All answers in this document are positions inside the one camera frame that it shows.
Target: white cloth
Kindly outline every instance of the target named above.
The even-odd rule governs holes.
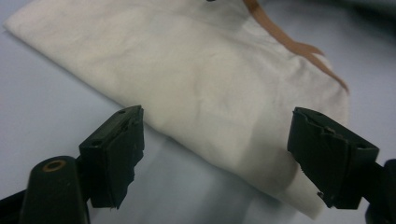
[[[347,91],[238,0],[35,0],[5,24],[208,162],[315,217],[318,190],[286,150],[291,111],[342,124]]]

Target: brown trim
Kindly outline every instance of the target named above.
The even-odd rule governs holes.
[[[244,3],[247,6],[247,9],[249,10],[250,14],[256,20],[256,22],[262,28],[264,28],[273,38],[275,38],[280,44],[285,46],[285,48],[290,50],[291,52],[305,57],[309,62],[311,62],[322,72],[328,74],[330,77],[338,81],[340,85],[347,92],[349,92],[347,84],[344,82],[344,80],[338,77],[335,73],[333,73],[332,70],[330,70],[320,59],[318,59],[315,55],[312,54],[315,53],[315,51],[321,52],[320,50],[306,44],[296,43],[294,40],[292,40],[288,35],[286,35],[276,24],[274,24],[268,18],[268,16],[260,7],[257,0],[244,0]]]

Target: white tabletop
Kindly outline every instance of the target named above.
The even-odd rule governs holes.
[[[0,0],[0,22],[27,2]],[[349,128],[381,148],[377,161],[396,158],[396,36],[322,1],[263,2],[274,22],[322,49],[346,81]],[[25,189],[30,170],[44,159],[78,156],[78,145],[121,107],[0,29],[4,198]],[[324,209],[313,221],[148,126],[145,139],[145,157],[120,210],[90,208],[92,223],[365,223],[364,200],[358,211]]]

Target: black mechanical part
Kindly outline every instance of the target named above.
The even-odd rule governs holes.
[[[120,207],[143,157],[143,109],[115,113],[80,145],[80,157],[40,162],[28,188],[0,201],[0,223],[90,223],[86,202]]]
[[[364,197],[371,204],[368,218],[396,223],[394,161],[375,163],[376,146],[317,111],[296,107],[288,151],[328,207],[357,209]]]

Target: cloth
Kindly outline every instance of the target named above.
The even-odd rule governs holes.
[[[286,150],[291,112],[346,124],[347,86],[255,1],[35,0],[5,27],[118,103],[142,105],[148,125],[211,164],[319,213]]]

